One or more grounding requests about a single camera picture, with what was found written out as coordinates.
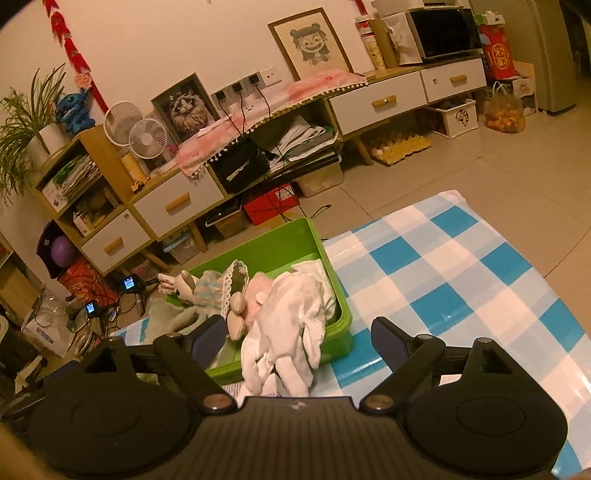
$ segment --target papers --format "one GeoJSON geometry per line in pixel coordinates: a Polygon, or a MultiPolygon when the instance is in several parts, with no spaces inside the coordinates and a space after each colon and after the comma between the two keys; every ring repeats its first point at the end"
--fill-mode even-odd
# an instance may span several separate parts
{"type": "Polygon", "coordinates": [[[60,212],[98,175],[100,170],[89,155],[77,157],[56,173],[43,193],[56,212],[60,212]]]}
{"type": "Polygon", "coordinates": [[[312,126],[298,115],[276,147],[271,150],[275,158],[269,162],[269,173],[282,170],[287,162],[303,160],[335,141],[336,135],[332,127],[312,126]]]}

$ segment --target pink cloth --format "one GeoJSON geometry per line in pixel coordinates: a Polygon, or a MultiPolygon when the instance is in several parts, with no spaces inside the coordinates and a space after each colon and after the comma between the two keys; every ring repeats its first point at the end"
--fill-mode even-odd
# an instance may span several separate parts
{"type": "MultiPolygon", "coordinates": [[[[362,75],[343,70],[326,70],[315,77],[288,83],[283,89],[269,95],[263,93],[271,106],[271,112],[276,113],[296,103],[330,93],[331,90],[366,83],[367,80],[362,75]]],[[[191,176],[202,162],[213,157],[238,138],[236,127],[242,131],[244,122],[245,131],[250,130],[268,116],[267,104],[261,99],[246,112],[246,118],[242,112],[235,112],[230,116],[232,121],[228,117],[218,120],[206,128],[205,132],[201,131],[193,135],[179,146],[178,155],[175,157],[176,163],[185,175],[191,176]]]]}
{"type": "Polygon", "coordinates": [[[273,286],[273,280],[267,277],[263,272],[255,273],[254,277],[250,279],[244,292],[246,299],[246,309],[242,312],[242,318],[246,323],[246,328],[251,329],[256,316],[261,311],[261,305],[256,301],[256,294],[260,291],[268,294],[273,286]]]}

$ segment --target refrigerator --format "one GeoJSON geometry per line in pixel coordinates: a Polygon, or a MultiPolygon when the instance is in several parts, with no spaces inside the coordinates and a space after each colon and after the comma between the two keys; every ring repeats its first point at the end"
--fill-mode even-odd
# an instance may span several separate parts
{"type": "Polygon", "coordinates": [[[576,101],[576,76],[569,36],[558,0],[470,0],[477,14],[505,17],[505,32],[516,61],[532,63],[538,108],[560,112],[576,101]]]}

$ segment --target wooden drawer handle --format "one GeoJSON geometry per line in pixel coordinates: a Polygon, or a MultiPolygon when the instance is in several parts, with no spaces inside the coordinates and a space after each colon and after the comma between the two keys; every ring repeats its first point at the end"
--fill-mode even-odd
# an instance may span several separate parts
{"type": "Polygon", "coordinates": [[[380,100],[376,100],[371,102],[374,108],[379,108],[384,105],[389,105],[390,103],[396,103],[396,95],[390,95],[389,97],[382,98],[380,100]]]}
{"type": "Polygon", "coordinates": [[[468,75],[456,75],[455,77],[449,77],[452,83],[467,82],[468,75]]]}
{"type": "Polygon", "coordinates": [[[166,207],[164,207],[164,209],[170,213],[173,210],[176,210],[178,207],[180,207],[181,205],[187,203],[189,200],[191,199],[191,196],[189,195],[189,193],[185,193],[184,195],[181,195],[179,198],[177,198],[176,200],[173,200],[172,202],[170,202],[166,207]]]}
{"type": "Polygon", "coordinates": [[[110,255],[113,252],[113,250],[115,250],[116,248],[120,247],[121,245],[123,245],[123,239],[121,237],[116,238],[109,245],[107,245],[105,247],[105,253],[107,255],[110,255]]]}

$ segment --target framed cat drawing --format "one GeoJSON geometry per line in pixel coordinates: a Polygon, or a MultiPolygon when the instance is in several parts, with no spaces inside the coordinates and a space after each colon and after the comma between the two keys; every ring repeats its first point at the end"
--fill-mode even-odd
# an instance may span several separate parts
{"type": "Polygon", "coordinates": [[[269,24],[295,80],[322,70],[353,72],[324,8],[316,8],[269,24]]]}
{"type": "Polygon", "coordinates": [[[196,73],[160,93],[152,105],[179,145],[220,120],[196,73]]]}

